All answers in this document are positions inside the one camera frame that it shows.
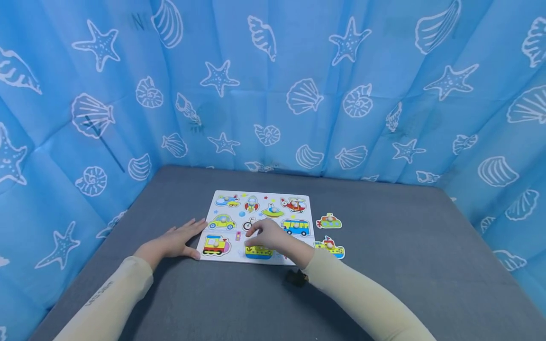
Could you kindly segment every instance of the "gray table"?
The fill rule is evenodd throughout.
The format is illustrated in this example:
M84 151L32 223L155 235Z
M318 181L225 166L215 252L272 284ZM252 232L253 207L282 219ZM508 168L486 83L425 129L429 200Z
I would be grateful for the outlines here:
M155 175L31 340L51 340L143 242L206 216L217 189L307 194L314 219L334 212L343 228L328 232L343 261L399 297L438 341L546 340L540 312L439 189L175 166ZM288 269L166 260L120 340L371 339L310 284L284 282Z

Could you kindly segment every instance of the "blue curtain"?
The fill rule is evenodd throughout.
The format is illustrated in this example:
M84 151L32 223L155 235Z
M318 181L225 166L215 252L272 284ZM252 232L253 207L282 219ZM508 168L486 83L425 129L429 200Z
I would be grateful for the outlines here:
M167 164L440 187L546 312L546 2L1 8L1 341Z

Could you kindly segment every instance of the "star decoration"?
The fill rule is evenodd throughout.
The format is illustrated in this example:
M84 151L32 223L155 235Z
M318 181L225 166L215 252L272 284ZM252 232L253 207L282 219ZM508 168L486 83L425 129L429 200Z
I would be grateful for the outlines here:
M372 33L372 30L365 29L361 33L357 32L357 26L354 16L349 19L345 36L332 34L328 40L337 45L337 54L332 60L332 66L336 66L343 58L347 57L351 62L357 58L357 49L360 43Z
M0 182L13 180L26 185L27 180L21 173L21 162L27 155L27 147L15 148L8 137L8 130L0 122Z
M222 132L220 134L220 138L218 140L214 139L214 138L212 138L210 136L207 137L207 139L209 139L209 141L211 141L212 143L214 143L216 145L216 153L217 154L220 154L221 152L225 151L225 152L229 152L229 153L235 155L235 151L233 150L233 147L241 145L241 143L239 143L237 141L226 139L224 132Z
M229 59L219 69L215 68L209 62L205 62L205 65L209 70L209 75L199 84L202 86L214 86L220 97L224 97L224 86L238 86L240 84L238 80L229 78L228 76L228 70L231 65Z
M413 155L419 153L425 153L426 149L415 148L417 139L411 140L408 144L402 145L398 142L393 143L393 147L396 149L396 155L393 156L393 160L406 159L408 163L413 162Z
M75 225L76 222L71 222L70 225L68 225L64 236L61 235L59 231L53 232L55 250L53 250L49 256L40 260L34 267L35 269L47 266L54 262L59 262L59 264L61 264L61 270L64 269L68 261L68 253L80 245L80 241L72 239L72 232L74 231Z
M121 59L114 51L114 42L116 41L118 30L111 29L105 34L102 34L95 24L87 19L87 26L91 31L93 40L75 41L72 47L80 51L91 51L95 54L97 72L102 72L104 63L110 58L113 61L119 62Z
M474 64L471 67L464 69L463 71L453 71L451 65L446 66L443 76L437 81L428 84L423 90L438 89L440 93L438 99L443 101L453 90L460 92L471 92L473 87L465 83L468 76L470 76L479 67L479 64Z

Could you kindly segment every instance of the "sleeve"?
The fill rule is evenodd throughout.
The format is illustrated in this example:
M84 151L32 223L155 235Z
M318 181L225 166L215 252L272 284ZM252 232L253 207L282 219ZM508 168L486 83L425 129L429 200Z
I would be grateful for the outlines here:
M436 340L398 298L327 250L315 250L303 272L375 341Z
M146 261L134 256L125 258L54 341L118 340L135 304L152 283L152 269Z

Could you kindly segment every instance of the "small dark object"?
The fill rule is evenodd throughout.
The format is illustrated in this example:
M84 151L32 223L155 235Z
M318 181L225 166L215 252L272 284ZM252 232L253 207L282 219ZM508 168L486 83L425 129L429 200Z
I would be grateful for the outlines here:
M288 283L292 283L294 286L297 286L298 288L301 288L302 286L304 286L305 283L309 280L307 275L304 274L301 270L298 270L298 272L288 270L284 279Z

